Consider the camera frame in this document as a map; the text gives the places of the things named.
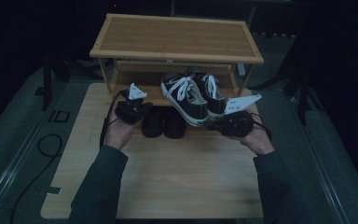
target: human hand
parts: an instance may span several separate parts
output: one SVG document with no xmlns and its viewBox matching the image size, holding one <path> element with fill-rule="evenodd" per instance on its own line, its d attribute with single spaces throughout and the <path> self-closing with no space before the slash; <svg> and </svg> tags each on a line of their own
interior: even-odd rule
<svg viewBox="0 0 358 224">
<path fill-rule="evenodd" d="M 130 125 L 119 119 L 115 113 L 116 105 L 113 106 L 112 113 L 110 113 L 110 125 L 106 129 L 106 136 L 104 144 L 110 147 L 121 150 L 131 139 L 131 135 L 136 126 L 140 123 Z"/>
<path fill-rule="evenodd" d="M 254 121 L 263 124 L 263 121 L 260 117 L 256 115 L 252 115 Z M 245 137 L 233 137 L 233 136 L 225 136 L 226 138 L 239 140 L 240 143 L 249 149 L 251 149 L 255 155 L 261 156 L 269 154 L 270 152 L 275 151 L 275 148 L 272 146 L 271 142 L 269 141 L 269 136 L 267 135 L 266 131 L 258 125 L 254 124 L 254 127 L 248 135 Z"/>
</svg>

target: wooden board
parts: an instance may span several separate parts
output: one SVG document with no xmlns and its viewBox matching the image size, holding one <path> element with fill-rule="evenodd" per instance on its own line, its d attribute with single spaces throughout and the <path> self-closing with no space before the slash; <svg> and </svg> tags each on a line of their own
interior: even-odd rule
<svg viewBox="0 0 358 224">
<path fill-rule="evenodd" d="M 105 84 L 89 86 L 51 183 L 62 189 L 61 194 L 47 195 L 42 217 L 69 217 L 71 201 L 98 154 L 109 106 L 105 96 Z M 118 218 L 262 217 L 254 154 L 237 141 L 190 134 L 176 140 L 163 135 L 148 139 L 134 134 L 123 152 L 130 159 L 122 178 Z"/>
<path fill-rule="evenodd" d="M 263 63 L 244 21 L 107 14 L 91 57 Z"/>
</svg>

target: shoe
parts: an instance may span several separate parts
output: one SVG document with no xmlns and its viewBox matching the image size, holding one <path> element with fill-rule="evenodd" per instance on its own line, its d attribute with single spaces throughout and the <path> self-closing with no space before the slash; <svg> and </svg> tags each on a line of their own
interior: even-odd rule
<svg viewBox="0 0 358 224">
<path fill-rule="evenodd" d="M 179 139 L 185 136 L 186 122 L 182 115 L 173 106 L 167 106 L 164 111 L 164 134 L 171 139 Z"/>
<path fill-rule="evenodd" d="M 164 132 L 162 107 L 153 106 L 142 121 L 142 134 L 148 138 L 159 137 Z"/>
<path fill-rule="evenodd" d="M 188 67 L 187 76 L 196 82 L 202 98 L 208 102 L 208 117 L 211 119 L 221 118 L 226 109 L 226 97 L 217 87 L 214 76 L 205 73 L 197 66 Z"/>
<path fill-rule="evenodd" d="M 161 91 L 188 124 L 199 127 L 208 118 L 207 102 L 190 77 L 167 73 L 161 78 Z"/>
</svg>

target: black and white sneaker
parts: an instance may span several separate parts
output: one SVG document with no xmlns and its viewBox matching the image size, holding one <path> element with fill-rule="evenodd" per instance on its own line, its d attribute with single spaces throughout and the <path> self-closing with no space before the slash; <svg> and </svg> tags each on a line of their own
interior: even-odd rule
<svg viewBox="0 0 358 224">
<path fill-rule="evenodd" d="M 208 102 L 208 117 L 219 119 L 225 113 L 226 98 L 216 85 L 216 79 L 212 74 L 205 73 L 197 66 L 187 68 L 187 76 L 197 84 L 202 98 Z"/>
<path fill-rule="evenodd" d="M 167 73 L 161 78 L 161 91 L 190 125 L 199 127 L 208 118 L 207 102 L 191 77 Z"/>
</svg>

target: wooden shelf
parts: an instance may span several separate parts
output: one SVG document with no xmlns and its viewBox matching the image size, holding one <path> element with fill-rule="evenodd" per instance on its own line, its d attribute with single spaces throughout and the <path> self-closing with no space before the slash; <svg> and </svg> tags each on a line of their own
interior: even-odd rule
<svg viewBox="0 0 358 224">
<path fill-rule="evenodd" d="M 107 14 L 91 57 L 264 62 L 244 21 Z"/>
<path fill-rule="evenodd" d="M 160 82 L 161 77 L 167 72 L 175 72 L 181 76 L 186 75 L 186 69 L 195 65 L 193 63 L 151 63 L 151 62 L 118 62 L 111 82 L 112 94 L 109 95 L 107 103 L 110 104 L 113 96 L 120 90 L 128 89 L 134 83 L 139 89 L 147 92 L 145 98 L 153 105 L 171 105 L 162 95 Z M 238 91 L 235 77 L 229 73 L 230 65 L 214 63 L 197 63 L 205 72 L 214 74 L 219 80 L 218 87 L 223 95 L 235 97 Z"/>
</svg>

